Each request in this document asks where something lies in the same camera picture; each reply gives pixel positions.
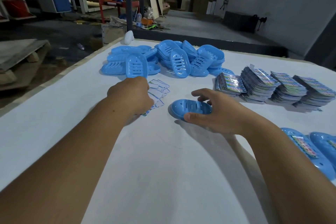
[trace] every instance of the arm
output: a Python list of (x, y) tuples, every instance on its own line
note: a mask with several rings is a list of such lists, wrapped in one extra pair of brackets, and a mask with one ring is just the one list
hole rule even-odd
[(335, 222), (336, 187), (280, 128), (221, 92), (201, 89), (191, 94), (209, 100), (212, 113), (187, 113), (184, 119), (246, 138), (283, 223)]
[(0, 192), (0, 223), (80, 223), (126, 122), (152, 105), (145, 78), (126, 79)]

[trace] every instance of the right hand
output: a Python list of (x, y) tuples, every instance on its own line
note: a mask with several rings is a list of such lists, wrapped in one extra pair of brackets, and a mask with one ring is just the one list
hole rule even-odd
[(254, 119), (261, 118), (258, 114), (244, 107), (225, 93), (210, 89), (200, 89), (191, 92), (198, 101), (208, 100), (212, 105), (211, 114), (186, 113), (184, 119), (192, 124), (209, 127), (223, 134), (242, 135)]

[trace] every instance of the stack of printed cards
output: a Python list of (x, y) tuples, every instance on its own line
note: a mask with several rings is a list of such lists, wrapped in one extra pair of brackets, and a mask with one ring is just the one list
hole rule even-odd
[(271, 97), (273, 102), (292, 105), (307, 94), (307, 89), (288, 74), (271, 71), (271, 76), (281, 83)]
[(151, 99), (154, 100), (154, 105), (147, 112), (143, 113), (143, 116), (147, 116), (151, 110), (163, 106), (164, 103), (162, 102), (162, 98), (170, 92), (168, 89), (169, 85), (163, 81), (151, 80), (148, 84), (148, 95)]
[(302, 97), (300, 102), (294, 104), (296, 107), (302, 107), (312, 111), (320, 110), (319, 107), (328, 104), (336, 98), (335, 91), (314, 78), (295, 75), (293, 79), (305, 86), (308, 90), (307, 95)]
[(247, 93), (241, 96), (247, 102), (254, 103), (264, 103), (272, 96), (275, 88), (281, 84), (264, 70), (254, 68), (252, 64), (242, 70), (241, 79), (247, 90)]
[(222, 91), (232, 97), (239, 96), (246, 92), (239, 75), (220, 73), (216, 77), (216, 90)]

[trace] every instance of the hand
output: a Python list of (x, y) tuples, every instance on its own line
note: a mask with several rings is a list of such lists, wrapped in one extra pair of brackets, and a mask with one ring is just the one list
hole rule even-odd
[(196, 125), (209, 127), (219, 133), (242, 135), (251, 121), (261, 118), (257, 113), (244, 107), (232, 97), (210, 89), (200, 89), (191, 92), (198, 101), (209, 100), (212, 113), (205, 115), (199, 113), (186, 113), (184, 119)]
[(148, 96), (149, 85), (146, 78), (126, 78), (122, 82), (109, 88), (107, 100), (116, 105), (122, 105), (129, 115), (142, 114), (148, 111), (154, 104)]

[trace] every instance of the red metal frame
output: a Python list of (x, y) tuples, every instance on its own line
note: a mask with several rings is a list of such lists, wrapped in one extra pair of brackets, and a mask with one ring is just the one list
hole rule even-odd
[[(103, 24), (105, 24), (104, 13), (103, 13), (103, 5), (116, 6), (118, 8), (118, 16), (121, 14), (120, 7), (126, 8), (126, 2), (116, 2), (116, 1), (113, 1), (113, 0), (99, 0), (101, 22)], [(138, 13), (140, 12), (139, 1), (132, 1), (132, 8), (133, 7), (137, 7), (138, 8)]]

